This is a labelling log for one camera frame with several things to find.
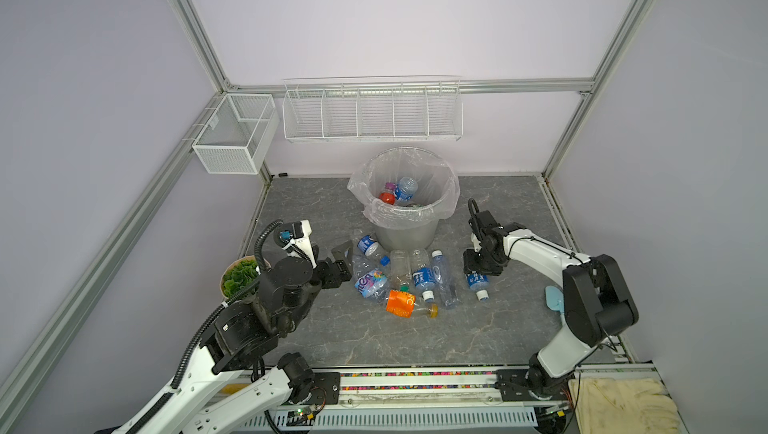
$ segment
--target plastic bottle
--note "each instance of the plastic bottle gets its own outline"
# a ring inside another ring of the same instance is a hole
[[[432,274],[435,275],[442,305],[446,309],[453,309],[458,305],[456,283],[453,282],[451,270],[448,268],[448,260],[442,255],[441,250],[432,251]]]
[[[392,287],[408,292],[411,283],[411,264],[408,262],[408,253],[405,250],[393,250],[389,253],[389,279]]]
[[[469,290],[477,295],[478,300],[488,300],[488,276],[484,274],[478,274],[475,271],[467,274],[467,285]]]
[[[437,304],[422,303],[415,295],[398,290],[390,290],[383,298],[388,313],[399,317],[413,317],[414,315],[429,318],[437,317]]]
[[[394,206],[395,189],[397,189],[397,186],[394,183],[388,182],[384,184],[384,190],[382,190],[382,192],[379,194],[379,199]]]
[[[413,286],[417,293],[427,302],[435,301],[435,275],[429,265],[429,257],[424,249],[411,251],[411,269],[413,269]]]
[[[376,266],[363,256],[352,257],[352,285],[366,299],[381,299],[389,291],[389,280],[384,273],[384,266]]]
[[[411,197],[418,190],[418,183],[412,177],[403,177],[395,187],[395,205],[405,206],[410,204]]]
[[[374,237],[373,234],[365,235],[362,229],[355,229],[355,232],[352,234],[352,240],[365,257],[373,259],[376,262],[381,262],[386,258],[386,263],[389,263],[389,257],[387,256],[386,251],[382,245],[376,241],[376,237]]]

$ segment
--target white mesh basket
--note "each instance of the white mesh basket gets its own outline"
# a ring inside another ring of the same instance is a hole
[[[209,173],[259,173],[279,122],[271,95],[227,93],[192,147]]]
[[[292,89],[283,102],[286,139],[435,141],[462,136],[458,83]]]

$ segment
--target water bottle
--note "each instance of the water bottle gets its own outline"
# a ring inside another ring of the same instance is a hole
[[[355,229],[355,232],[352,234],[352,239],[365,257],[373,259],[377,263],[386,258],[386,262],[389,263],[389,257],[387,257],[386,251],[382,245],[376,241],[376,237],[374,237],[373,234],[365,235],[362,232],[362,229]]]
[[[395,205],[395,189],[397,189],[397,186],[391,182],[384,184],[384,190],[379,194],[379,199],[385,203]]]
[[[440,300],[446,309],[453,309],[458,305],[458,295],[456,295],[456,283],[453,282],[453,276],[448,268],[448,260],[442,255],[441,250],[432,251],[432,274],[435,275]]]
[[[427,302],[435,301],[435,276],[429,266],[429,257],[424,249],[414,249],[411,252],[411,269],[413,269],[413,287]]]
[[[395,205],[405,206],[409,204],[411,197],[416,193],[418,183],[412,177],[403,177],[395,187]]]
[[[383,298],[388,313],[399,317],[412,317],[414,315],[429,318],[437,317],[437,304],[422,303],[415,295],[404,293],[400,290],[390,290]]]
[[[381,299],[389,290],[389,281],[384,273],[384,266],[376,266],[363,256],[352,257],[352,285],[366,299]]]
[[[393,250],[389,253],[389,279],[392,286],[408,292],[411,283],[411,264],[408,262],[408,253],[405,250]]]
[[[467,285],[469,285],[469,290],[477,295],[478,300],[488,300],[488,286],[490,284],[487,275],[472,271],[467,274]]]

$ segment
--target table surface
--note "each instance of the table surface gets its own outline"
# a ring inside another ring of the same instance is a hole
[[[312,242],[320,258],[350,237],[354,228],[372,231],[362,205],[346,189],[342,178],[276,178],[267,195],[256,232],[274,219],[308,219]],[[435,319],[403,319],[382,305],[363,299],[351,284],[325,289],[318,295],[302,324],[272,351],[265,361],[273,365],[286,352],[300,352],[312,367],[397,366],[447,364],[528,364],[561,327],[560,315],[548,309],[544,288],[552,281],[519,262],[490,278],[490,299],[479,302],[466,287],[462,253],[471,247],[467,200],[474,197],[480,210],[489,209],[502,225],[518,222],[537,235],[561,244],[544,194],[533,176],[461,177],[456,212],[441,220],[435,241],[448,258],[459,285],[461,304],[441,309]],[[284,256],[270,237],[264,258],[273,265]],[[612,363],[609,350],[598,350],[587,362]]]

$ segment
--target white wire basket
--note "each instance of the white wire basket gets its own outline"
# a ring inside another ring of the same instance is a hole
[[[278,123],[271,95],[227,93],[192,148],[209,173],[259,173]]]
[[[295,88],[283,102],[291,142],[457,140],[463,121],[458,82]]]

